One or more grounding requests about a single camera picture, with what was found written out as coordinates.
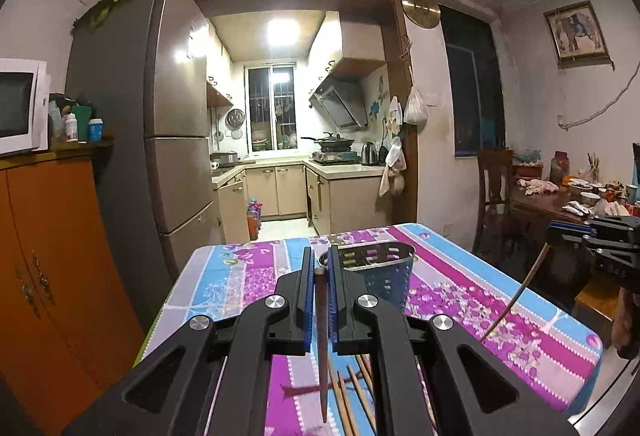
wooden stick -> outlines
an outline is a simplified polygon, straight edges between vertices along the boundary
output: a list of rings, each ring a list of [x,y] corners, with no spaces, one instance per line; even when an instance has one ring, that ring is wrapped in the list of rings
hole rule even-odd
[[[320,381],[320,410],[322,411],[322,421],[326,423],[326,406],[327,406],[327,282],[326,268],[315,268],[314,276],[316,277],[316,342],[318,344],[318,378]]]
[[[522,292],[525,291],[525,288],[529,286],[535,274],[538,272],[540,265],[542,265],[543,260],[545,260],[546,254],[549,253],[549,249],[551,249],[551,245],[545,242],[545,246],[543,246],[542,250],[540,250],[540,253],[538,254],[538,258],[536,259],[536,262],[533,263],[531,270],[529,270],[529,273],[524,278],[524,281],[522,281],[522,284],[518,288],[518,291],[516,291],[515,295],[511,298],[511,300],[509,301],[509,304],[507,304],[507,307],[504,309],[504,311],[500,313],[500,316],[494,321],[493,324],[491,324],[491,326],[489,326],[489,329],[487,329],[486,333],[482,336],[482,338],[480,339],[480,342],[482,342],[496,328],[496,326],[500,324],[500,321],[506,317],[507,313],[511,311],[511,308],[513,307],[513,305],[516,304],[516,302],[520,298],[520,295],[522,295]]]
[[[360,404],[364,409],[364,413],[367,415],[367,419],[369,420],[369,425],[371,425],[371,428],[373,429],[373,434],[377,434],[376,416],[373,414],[373,411],[371,410],[371,406],[369,405],[369,400],[367,400],[367,397],[365,396],[364,391],[362,390],[362,387],[360,387],[360,383],[356,378],[356,374],[353,372],[353,369],[351,369],[351,366],[349,364],[347,364],[347,371],[349,372],[349,376],[351,376],[351,383],[353,384],[353,387],[356,390],[356,394],[358,395],[358,400],[360,400]]]
[[[369,372],[367,372],[367,368],[364,365],[364,361],[360,355],[355,355],[356,362],[358,363],[358,367],[360,368],[360,372],[362,373],[362,377],[364,381],[367,382],[367,387],[369,388],[369,392],[373,396],[373,383],[371,381],[371,377],[369,376]]]
[[[344,408],[347,411],[349,423],[351,423],[351,431],[353,432],[353,436],[360,436],[360,433],[358,432],[358,424],[356,424],[356,419],[355,419],[355,416],[353,415],[353,409],[351,408],[351,402],[349,400],[349,396],[347,395],[347,386],[344,385],[344,380],[340,376],[340,371],[337,371],[337,373],[338,373],[338,384],[340,385],[340,392],[342,393]]]
[[[364,367],[367,368],[369,376],[373,376],[373,373],[371,372],[371,355],[362,355],[362,361],[364,362]]]
[[[331,384],[334,389],[335,403],[338,405],[338,414],[340,415],[340,421],[342,422],[342,428],[344,429],[344,436],[353,436],[351,432],[351,422],[347,416],[347,411],[344,407],[344,401],[342,399],[342,392],[338,386],[338,379],[335,377],[334,366],[331,365],[331,360],[327,360],[329,367],[329,375],[331,376]]]

bowl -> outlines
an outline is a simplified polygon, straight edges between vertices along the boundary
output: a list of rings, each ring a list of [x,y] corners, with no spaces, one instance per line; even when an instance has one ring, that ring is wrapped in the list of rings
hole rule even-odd
[[[588,207],[595,207],[596,203],[600,201],[600,196],[591,192],[581,192],[580,202]]]
[[[580,194],[583,192],[591,192],[593,190],[591,185],[574,185],[573,183],[569,183],[567,188],[569,189],[569,193],[576,197],[580,197]]]

window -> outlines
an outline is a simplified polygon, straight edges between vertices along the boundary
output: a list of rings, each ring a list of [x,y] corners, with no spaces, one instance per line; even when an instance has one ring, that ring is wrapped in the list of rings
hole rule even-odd
[[[486,22],[440,6],[457,157],[504,147],[504,108],[494,36]]]
[[[294,66],[246,70],[246,113],[250,152],[294,149],[296,105]]]

picture frame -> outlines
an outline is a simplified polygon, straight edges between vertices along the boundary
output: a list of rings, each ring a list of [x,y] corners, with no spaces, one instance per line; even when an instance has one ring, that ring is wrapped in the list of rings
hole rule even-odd
[[[560,69],[613,65],[591,1],[556,8],[544,15]]]

wooden door frame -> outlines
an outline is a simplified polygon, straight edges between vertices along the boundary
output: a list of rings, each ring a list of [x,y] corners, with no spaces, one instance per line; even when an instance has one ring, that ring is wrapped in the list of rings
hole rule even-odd
[[[206,18],[268,10],[337,11],[349,20],[376,22],[382,29],[390,98],[398,96],[404,108],[411,90],[409,55],[403,60],[408,41],[401,0],[194,0]],[[392,223],[413,223],[418,206],[418,133],[413,125],[402,127],[402,149],[406,159],[404,191],[392,198]]]

